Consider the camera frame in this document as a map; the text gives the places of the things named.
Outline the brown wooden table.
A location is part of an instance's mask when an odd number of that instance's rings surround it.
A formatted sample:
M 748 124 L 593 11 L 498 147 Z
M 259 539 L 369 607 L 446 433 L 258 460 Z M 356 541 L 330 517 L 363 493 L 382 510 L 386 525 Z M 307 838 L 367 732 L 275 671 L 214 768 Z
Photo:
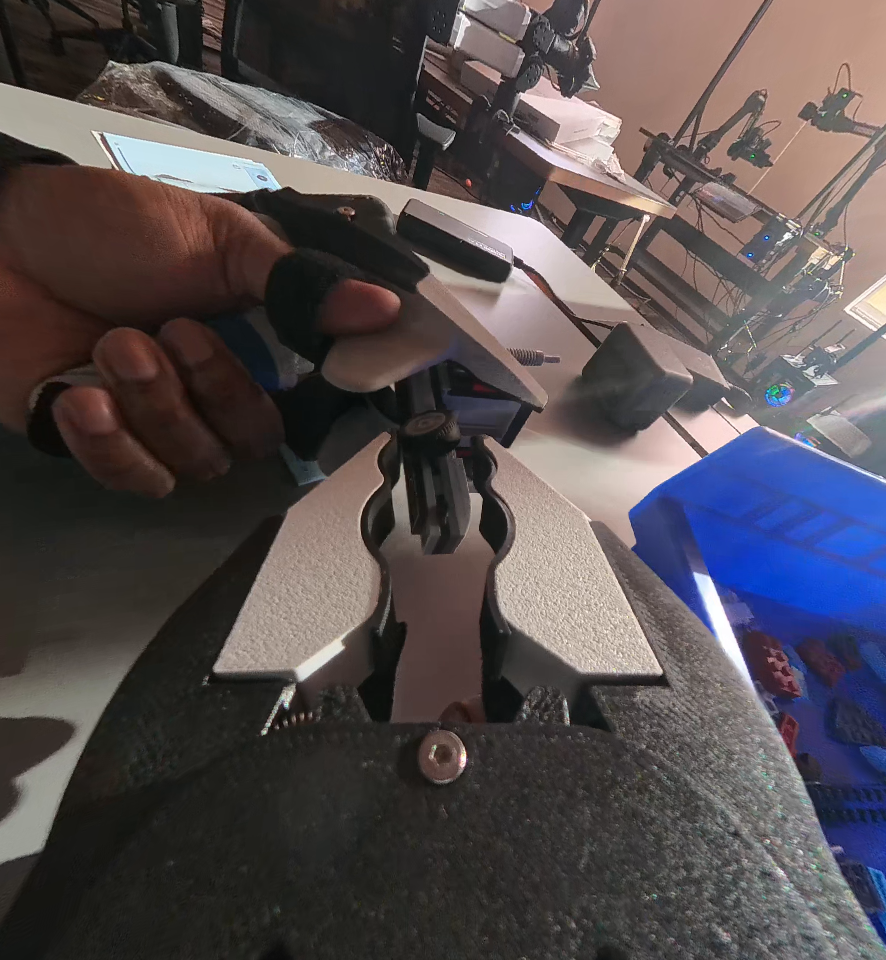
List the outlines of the brown wooden table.
M 667 200 L 628 174 L 614 176 L 533 138 L 525 130 L 499 129 L 489 152 L 467 136 L 466 123 L 474 95 L 437 54 L 425 56 L 420 77 L 420 109 L 429 119 L 453 128 L 457 136 L 449 150 L 437 156 L 437 166 L 453 176 L 473 198 L 500 210 L 534 214 L 545 186 L 555 185 L 574 206 L 563 242 L 577 248 L 597 217 L 617 222 L 649 218 L 671 219 L 676 209 Z

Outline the black power adapter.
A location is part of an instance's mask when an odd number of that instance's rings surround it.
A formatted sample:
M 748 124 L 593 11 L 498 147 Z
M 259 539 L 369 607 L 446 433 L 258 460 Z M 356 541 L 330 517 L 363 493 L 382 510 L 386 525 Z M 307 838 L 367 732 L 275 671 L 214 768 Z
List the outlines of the black power adapter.
M 692 379 L 692 386 L 677 403 L 680 408 L 700 413 L 726 398 L 732 385 L 711 356 L 682 342 L 677 342 L 673 350 Z

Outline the grey red toy brick truck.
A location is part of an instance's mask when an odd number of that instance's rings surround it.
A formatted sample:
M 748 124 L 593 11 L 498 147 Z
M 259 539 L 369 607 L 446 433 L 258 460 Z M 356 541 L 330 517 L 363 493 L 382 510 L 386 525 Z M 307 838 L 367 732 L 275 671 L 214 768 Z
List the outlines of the grey red toy brick truck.
M 444 361 L 395 385 L 410 530 L 426 555 L 449 555 L 470 528 L 472 440 L 509 447 L 539 408 Z

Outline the black power bank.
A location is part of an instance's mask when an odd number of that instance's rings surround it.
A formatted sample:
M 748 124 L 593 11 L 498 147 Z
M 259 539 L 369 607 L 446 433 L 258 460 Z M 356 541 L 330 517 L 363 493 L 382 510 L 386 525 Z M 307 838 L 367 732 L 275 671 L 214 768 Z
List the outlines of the black power bank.
M 401 210 L 397 234 L 419 253 L 483 282 L 505 283 L 515 267 L 509 245 L 418 199 Z

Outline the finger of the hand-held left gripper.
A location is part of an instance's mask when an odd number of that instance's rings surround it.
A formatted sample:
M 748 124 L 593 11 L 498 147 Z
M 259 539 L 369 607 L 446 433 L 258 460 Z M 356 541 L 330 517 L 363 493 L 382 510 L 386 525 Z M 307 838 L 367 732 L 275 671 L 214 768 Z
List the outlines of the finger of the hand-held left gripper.
M 543 387 L 433 274 L 401 294 L 389 328 L 334 341 L 321 374 L 338 389 L 369 394 L 448 361 L 517 402 L 545 408 Z

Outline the pile of loose toy bricks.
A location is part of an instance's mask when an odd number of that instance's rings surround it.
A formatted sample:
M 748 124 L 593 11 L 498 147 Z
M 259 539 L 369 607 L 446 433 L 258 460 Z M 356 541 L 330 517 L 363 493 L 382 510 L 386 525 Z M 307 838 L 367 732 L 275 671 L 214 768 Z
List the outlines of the pile of loose toy bricks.
M 721 602 L 844 879 L 886 945 L 886 634 L 728 589 Z

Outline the white flat box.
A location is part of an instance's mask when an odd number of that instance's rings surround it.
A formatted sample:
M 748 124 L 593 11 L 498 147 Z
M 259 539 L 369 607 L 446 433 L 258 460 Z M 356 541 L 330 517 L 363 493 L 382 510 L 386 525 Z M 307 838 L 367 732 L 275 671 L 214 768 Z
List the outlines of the white flat box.
M 521 95 L 515 120 L 534 138 L 555 145 L 569 145 L 593 138 L 612 144 L 622 125 L 619 117 L 594 103 L 532 92 Z

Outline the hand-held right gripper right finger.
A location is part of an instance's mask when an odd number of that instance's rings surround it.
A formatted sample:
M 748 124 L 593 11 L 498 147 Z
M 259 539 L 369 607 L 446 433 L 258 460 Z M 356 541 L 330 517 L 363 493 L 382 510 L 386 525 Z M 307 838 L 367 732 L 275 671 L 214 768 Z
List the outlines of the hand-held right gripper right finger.
M 472 470 L 494 554 L 480 615 L 486 719 L 513 721 L 535 699 L 568 722 L 591 688 L 665 686 L 586 514 L 490 438 L 472 439 Z

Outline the plastic-wrapped black bundle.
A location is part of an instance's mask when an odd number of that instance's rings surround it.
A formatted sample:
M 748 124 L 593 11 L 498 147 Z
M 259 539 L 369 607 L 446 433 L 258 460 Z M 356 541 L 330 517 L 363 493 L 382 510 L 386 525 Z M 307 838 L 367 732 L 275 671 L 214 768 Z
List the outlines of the plastic-wrapped black bundle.
M 155 61 L 108 61 L 75 101 L 331 169 L 410 185 L 398 151 L 353 121 L 281 92 Z

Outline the white carton box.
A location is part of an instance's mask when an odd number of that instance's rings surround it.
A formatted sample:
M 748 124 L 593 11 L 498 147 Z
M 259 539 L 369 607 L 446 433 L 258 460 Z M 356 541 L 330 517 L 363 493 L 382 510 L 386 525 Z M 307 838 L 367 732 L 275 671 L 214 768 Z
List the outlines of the white carton box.
M 460 85 L 473 94 L 492 98 L 504 81 L 514 85 L 519 78 L 506 78 L 496 68 L 476 59 L 466 60 L 459 72 Z
M 449 47 L 468 59 L 483 63 L 503 77 L 516 77 L 525 53 L 517 42 L 458 12 L 449 37 Z

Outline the blue plastic bin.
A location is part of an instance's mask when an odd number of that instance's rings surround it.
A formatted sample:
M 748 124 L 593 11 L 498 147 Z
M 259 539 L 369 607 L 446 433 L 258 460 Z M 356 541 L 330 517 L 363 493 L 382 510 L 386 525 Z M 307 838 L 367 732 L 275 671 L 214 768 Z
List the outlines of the blue plastic bin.
M 630 522 L 637 555 L 754 688 L 724 590 L 886 635 L 886 480 L 817 448 L 758 427 L 658 486 Z

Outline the person's left hand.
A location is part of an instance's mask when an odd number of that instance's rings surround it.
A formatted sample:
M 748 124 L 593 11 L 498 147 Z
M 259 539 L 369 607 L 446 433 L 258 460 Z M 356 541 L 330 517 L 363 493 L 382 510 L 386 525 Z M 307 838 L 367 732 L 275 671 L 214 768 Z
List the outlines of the person's left hand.
M 113 170 L 0 170 L 0 426 L 25 434 L 33 391 L 92 364 L 53 406 L 102 486 L 163 498 L 272 453 L 281 416 L 202 322 L 262 302 L 293 250 L 227 199 Z

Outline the black computer case lit fan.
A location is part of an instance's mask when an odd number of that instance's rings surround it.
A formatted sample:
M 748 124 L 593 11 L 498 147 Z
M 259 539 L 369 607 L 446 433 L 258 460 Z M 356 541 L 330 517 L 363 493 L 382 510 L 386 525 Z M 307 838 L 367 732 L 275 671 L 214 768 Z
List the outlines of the black computer case lit fan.
M 808 360 L 805 354 L 780 355 L 754 380 L 754 396 L 769 409 L 781 409 L 813 391 L 837 386 L 837 379 L 825 366 L 825 362 Z

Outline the black metal frame rig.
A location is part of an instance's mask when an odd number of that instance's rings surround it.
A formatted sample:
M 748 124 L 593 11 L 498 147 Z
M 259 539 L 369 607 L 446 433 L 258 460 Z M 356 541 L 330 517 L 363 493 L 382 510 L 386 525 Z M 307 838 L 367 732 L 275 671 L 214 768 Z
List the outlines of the black metal frame rig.
M 855 251 L 833 234 L 886 166 L 886 121 L 859 117 L 862 95 L 850 66 L 839 69 L 821 102 L 801 108 L 797 133 L 859 138 L 861 146 L 797 213 L 777 210 L 757 186 L 739 187 L 734 173 L 713 166 L 724 144 L 731 163 L 764 175 L 776 166 L 772 132 L 781 122 L 765 119 L 766 90 L 751 92 L 715 128 L 704 125 L 714 93 L 773 5 L 761 2 L 674 135 L 642 131 L 638 172 L 662 168 L 674 182 L 674 216 L 638 234 L 626 266 L 699 328 L 711 354 L 726 358 L 747 354 L 786 322 L 806 324 L 841 298 Z

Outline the light blue instruction booklet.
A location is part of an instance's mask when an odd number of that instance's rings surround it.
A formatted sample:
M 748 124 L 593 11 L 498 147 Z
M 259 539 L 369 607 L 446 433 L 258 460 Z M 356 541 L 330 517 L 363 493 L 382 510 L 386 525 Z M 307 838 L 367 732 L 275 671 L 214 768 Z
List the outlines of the light blue instruction booklet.
M 281 188 L 273 173 L 254 160 L 105 131 L 94 130 L 92 136 L 113 168 L 159 184 L 227 196 Z M 291 390 L 312 371 L 308 361 L 279 342 L 261 307 L 211 317 L 208 326 L 269 395 Z

